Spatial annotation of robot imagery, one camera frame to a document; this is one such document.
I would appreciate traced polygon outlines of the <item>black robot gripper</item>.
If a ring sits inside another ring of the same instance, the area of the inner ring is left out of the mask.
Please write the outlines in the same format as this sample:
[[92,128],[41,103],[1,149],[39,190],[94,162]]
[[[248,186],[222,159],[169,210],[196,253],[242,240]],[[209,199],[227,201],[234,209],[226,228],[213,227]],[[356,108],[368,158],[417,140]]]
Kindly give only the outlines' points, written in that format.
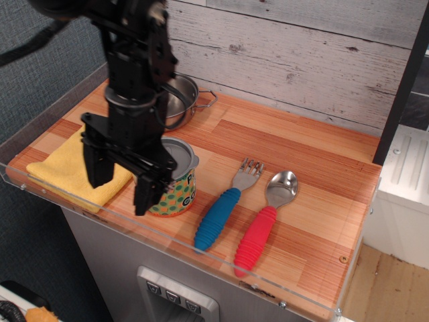
[[86,173],[95,189],[113,179],[118,164],[133,175],[135,214],[143,216],[170,187],[176,161],[162,144],[164,126],[155,103],[110,101],[108,116],[81,115]]

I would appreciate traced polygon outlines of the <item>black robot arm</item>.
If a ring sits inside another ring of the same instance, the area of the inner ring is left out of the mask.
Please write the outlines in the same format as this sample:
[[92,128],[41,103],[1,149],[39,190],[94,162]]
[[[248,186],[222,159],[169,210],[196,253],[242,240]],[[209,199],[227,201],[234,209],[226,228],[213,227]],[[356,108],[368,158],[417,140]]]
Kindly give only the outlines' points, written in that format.
[[137,184],[135,213],[143,215],[167,191],[177,164],[162,145],[168,83],[177,60],[168,41],[164,1],[33,1],[40,13],[69,21],[83,16],[101,33],[109,84],[107,116],[85,113],[82,142],[88,181],[111,181],[116,164]]

